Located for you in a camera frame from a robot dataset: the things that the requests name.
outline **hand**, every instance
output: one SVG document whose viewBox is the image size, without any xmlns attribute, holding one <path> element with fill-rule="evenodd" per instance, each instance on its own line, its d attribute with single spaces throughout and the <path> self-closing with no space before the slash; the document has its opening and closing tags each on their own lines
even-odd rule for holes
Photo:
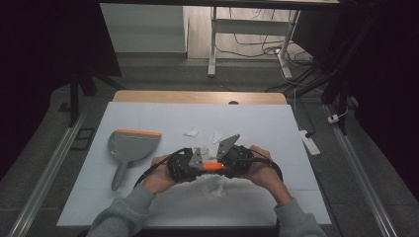
<svg viewBox="0 0 419 237">
<path fill-rule="evenodd" d="M 254 157 L 264 159 L 268 158 L 272 160 L 271 153 L 269 151 L 255 145 L 250 146 L 250 149 L 256 151 L 252 151 Z M 293 197 L 291 196 L 287 187 L 281 181 L 277 172 L 274 170 L 274 168 L 268 166 L 267 164 L 254 162 L 247 174 L 243 176 L 243 178 L 248 179 L 253 184 L 268 190 L 277 201 L 279 206 L 286 205 L 293 200 Z"/>
<path fill-rule="evenodd" d="M 271 153 L 269 151 L 264 150 L 255 145 L 250 146 L 250 149 L 252 150 L 252 153 L 256 158 L 268 158 L 272 161 Z M 267 190 L 269 190 L 270 187 L 276 186 L 278 183 L 282 182 L 277 172 L 272 167 L 261 162 L 254 162 L 247 174 L 243 177 L 250 180 L 253 184 L 265 188 Z"/>
<path fill-rule="evenodd" d="M 162 161 L 166 157 L 167 155 L 154 158 L 151 162 L 151 166 Z M 145 177 L 141 184 L 156 195 L 167 191 L 176 183 L 170 177 L 167 165 L 161 164 Z"/>
</svg>

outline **metal rail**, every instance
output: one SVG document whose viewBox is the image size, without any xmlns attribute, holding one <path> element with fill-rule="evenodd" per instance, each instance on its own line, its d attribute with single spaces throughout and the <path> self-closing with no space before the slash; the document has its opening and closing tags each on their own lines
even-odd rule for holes
<svg viewBox="0 0 419 237">
<path fill-rule="evenodd" d="M 9 237 L 18 237 L 26 236 L 29 229 L 31 228 L 32 223 L 34 222 L 35 217 L 38 214 L 38 211 L 41 208 L 43 200 L 46 197 L 46 194 L 49 191 L 49 188 L 52 185 L 52 182 L 55 179 L 56 174 L 58 173 L 59 168 L 61 167 L 62 162 L 64 161 L 65 156 L 71 146 L 74 137 L 77 135 L 81 124 L 83 123 L 84 118 L 86 117 L 87 111 L 90 107 L 90 100 L 87 102 L 87 105 L 84 107 L 81 116 L 76 121 L 72 127 L 68 127 L 61 140 L 59 141 L 55 151 L 53 152 L 51 158 L 49 159 L 48 164 L 46 165 L 40 179 L 37 182 L 34 190 L 29 196 L 24 208 L 19 214 L 18 219 L 13 225 Z"/>
<path fill-rule="evenodd" d="M 329 116 L 331 115 L 330 110 L 327 106 L 323 106 L 323 109 L 326 114 L 328 114 Z M 364 197 L 366 198 L 367 203 L 371 207 L 371 210 L 373 212 L 374 217 L 376 218 L 376 222 L 378 224 L 379 229 L 382 232 L 382 235 L 387 237 L 398 236 L 394 228 L 394 225 L 391 222 L 391 219 L 388 216 L 388 213 L 385 210 L 385 207 L 382 204 L 379 196 L 377 195 L 373 185 L 371 184 L 371 181 L 366 171 L 364 170 L 363 165 L 357 153 L 355 152 L 355 149 L 352 146 L 348 136 L 344 135 L 337 125 L 333 126 L 333 130 L 345 153 L 346 158 L 348 159 L 354 171 L 354 175 L 357 178 L 358 184 L 360 185 L 362 192 L 364 193 Z"/>
</svg>

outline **small device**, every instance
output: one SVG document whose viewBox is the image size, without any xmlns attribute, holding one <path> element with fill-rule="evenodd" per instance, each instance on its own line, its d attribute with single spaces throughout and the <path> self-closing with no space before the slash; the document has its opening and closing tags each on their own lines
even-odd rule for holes
<svg viewBox="0 0 419 237">
<path fill-rule="evenodd" d="M 302 142 L 304 142 L 305 148 L 307 148 L 307 150 L 310 153 L 310 155 L 318 155 L 318 154 L 320 154 L 320 150 L 315 145 L 313 139 L 311 139 L 311 137 L 307 137 L 306 136 L 307 135 L 307 131 L 306 130 L 301 130 L 299 132 L 299 134 L 301 135 Z"/>
</svg>

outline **orange gripper part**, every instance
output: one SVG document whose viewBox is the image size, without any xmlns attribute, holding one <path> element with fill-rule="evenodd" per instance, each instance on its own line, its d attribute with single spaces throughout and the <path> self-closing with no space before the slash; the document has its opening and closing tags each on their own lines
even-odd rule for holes
<svg viewBox="0 0 419 237">
<path fill-rule="evenodd" d="M 223 170 L 226 169 L 221 163 L 218 162 L 204 162 L 204 168 L 202 170 L 205 171 L 216 171 L 216 170 Z"/>
</svg>

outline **metal frame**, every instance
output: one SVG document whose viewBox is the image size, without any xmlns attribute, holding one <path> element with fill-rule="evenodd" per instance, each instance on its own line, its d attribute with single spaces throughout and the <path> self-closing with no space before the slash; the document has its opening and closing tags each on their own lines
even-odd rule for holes
<svg viewBox="0 0 419 237">
<path fill-rule="evenodd" d="M 331 116 L 332 109 L 329 109 L 329 107 L 330 106 L 323 106 L 323 109 L 328 116 Z M 371 184 L 370 178 L 364 170 L 360 158 L 358 157 L 357 152 L 355 152 L 350 139 L 348 136 L 344 135 L 342 130 L 339 129 L 337 125 L 333 126 L 333 130 L 341 145 L 342 150 L 344 151 L 346 158 L 348 159 L 349 164 L 351 165 L 354 175 L 357 178 L 358 184 L 364 193 L 364 197 L 366 198 L 367 203 L 370 205 L 382 235 L 386 237 L 398 236 L 394 228 L 394 224 L 391 222 L 391 219 L 388 216 L 384 205 L 382 204 L 378 194 L 376 193 L 376 190 Z"/>
<path fill-rule="evenodd" d="M 17 237 L 17 236 L 26 236 L 29 229 L 31 228 L 32 223 L 34 222 L 35 217 L 38 214 L 38 211 L 41 208 L 43 200 L 46 197 L 46 194 L 49 191 L 49 188 L 52 185 L 52 182 L 55 179 L 56 174 L 58 173 L 59 168 L 61 167 L 62 162 L 64 161 L 65 156 L 67 155 L 68 150 L 70 149 L 71 143 L 74 140 L 74 137 L 77 135 L 81 124 L 83 123 L 86 114 L 89 110 L 90 101 L 88 101 L 86 107 L 84 108 L 81 116 L 75 122 L 74 126 L 68 127 L 61 140 L 59 141 L 55 151 L 53 152 L 51 158 L 49 159 L 46 168 L 43 170 L 43 173 L 38 180 L 34 190 L 29 196 L 24 208 L 19 214 L 18 219 L 13 224 L 11 231 L 8 234 L 8 237 Z"/>
<path fill-rule="evenodd" d="M 267 36 L 284 36 L 284 44 L 277 54 L 280 60 L 281 69 L 286 79 L 293 78 L 285 59 L 293 29 L 295 28 L 296 19 L 299 11 L 293 14 L 289 22 L 270 22 L 270 21 L 249 21 L 249 20 L 231 20 L 217 19 L 216 7 L 211 8 L 211 38 L 209 48 L 209 73 L 208 77 L 215 77 L 215 38 L 216 34 L 243 34 L 243 35 L 267 35 Z"/>
</svg>

